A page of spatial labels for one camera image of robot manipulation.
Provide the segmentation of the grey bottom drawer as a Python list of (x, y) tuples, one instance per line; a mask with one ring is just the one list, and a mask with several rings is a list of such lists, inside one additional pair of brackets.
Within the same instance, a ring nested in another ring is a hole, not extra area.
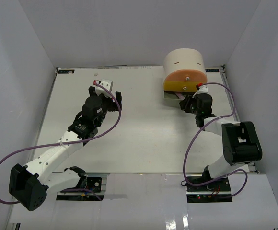
[[(169, 107), (180, 107), (179, 103), (182, 101), (180, 100), (177, 95), (175, 94), (176, 92), (171, 92), (171, 91), (164, 91), (163, 92), (163, 100), (165, 105)], [(177, 92), (181, 93), (184, 97), (188, 95), (186, 92)]]

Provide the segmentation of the yellow drawer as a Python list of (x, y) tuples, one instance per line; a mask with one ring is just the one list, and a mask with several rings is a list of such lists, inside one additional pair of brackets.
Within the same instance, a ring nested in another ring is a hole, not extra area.
[(202, 86), (202, 82), (181, 82), (181, 81), (165, 81), (163, 90), (169, 92), (196, 92), (197, 86)]

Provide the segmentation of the orange top drawer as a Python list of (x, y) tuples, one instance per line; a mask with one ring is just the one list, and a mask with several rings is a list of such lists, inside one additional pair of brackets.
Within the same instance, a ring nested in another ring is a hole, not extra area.
[(165, 81), (180, 81), (180, 82), (198, 82), (198, 83), (206, 83), (207, 76), (206, 73), (194, 70), (194, 69), (181, 69), (170, 73), (166, 76)]

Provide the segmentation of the pink highlighter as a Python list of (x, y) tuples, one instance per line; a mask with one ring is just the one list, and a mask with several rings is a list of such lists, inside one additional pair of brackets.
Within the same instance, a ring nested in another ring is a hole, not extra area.
[(185, 97), (181, 93), (175, 93), (180, 100), (183, 100)]

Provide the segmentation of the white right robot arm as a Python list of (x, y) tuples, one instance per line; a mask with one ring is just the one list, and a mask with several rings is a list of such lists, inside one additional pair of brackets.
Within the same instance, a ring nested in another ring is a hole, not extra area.
[(263, 152), (253, 122), (231, 122), (223, 116), (215, 116), (212, 112), (212, 96), (208, 93), (188, 95), (179, 105), (186, 113), (195, 115), (196, 125), (199, 131), (191, 140), (186, 154), (189, 153), (195, 139), (202, 131), (221, 136), (223, 154), (214, 163), (205, 167), (202, 176), (194, 181), (186, 176), (186, 159), (183, 162), (183, 174), (185, 182), (191, 186), (203, 186), (208, 191), (215, 190), (222, 179), (238, 168), (259, 161)]

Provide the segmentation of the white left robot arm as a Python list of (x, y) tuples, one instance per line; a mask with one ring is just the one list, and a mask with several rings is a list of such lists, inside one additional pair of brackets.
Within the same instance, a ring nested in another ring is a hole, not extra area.
[(89, 97), (63, 136), (56, 143), (47, 144), (47, 150), (36, 159), (11, 169), (9, 193), (28, 211), (40, 207), (49, 193), (86, 189), (83, 169), (72, 166), (61, 173), (55, 169), (89, 141), (100, 137), (98, 128), (108, 112), (122, 111), (122, 93), (112, 93), (106, 82), (99, 82), (88, 91)]

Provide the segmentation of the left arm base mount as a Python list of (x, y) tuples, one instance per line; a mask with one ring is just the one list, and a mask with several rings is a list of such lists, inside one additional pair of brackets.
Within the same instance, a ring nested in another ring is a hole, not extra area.
[(106, 191), (105, 177), (87, 177), (72, 191), (58, 193), (57, 201), (102, 201)]

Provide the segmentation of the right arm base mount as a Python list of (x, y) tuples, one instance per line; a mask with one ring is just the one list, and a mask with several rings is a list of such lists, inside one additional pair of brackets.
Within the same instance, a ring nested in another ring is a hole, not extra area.
[(186, 180), (181, 182), (186, 189), (188, 203), (224, 203), (232, 202), (231, 187), (228, 178), (204, 186), (191, 186)]

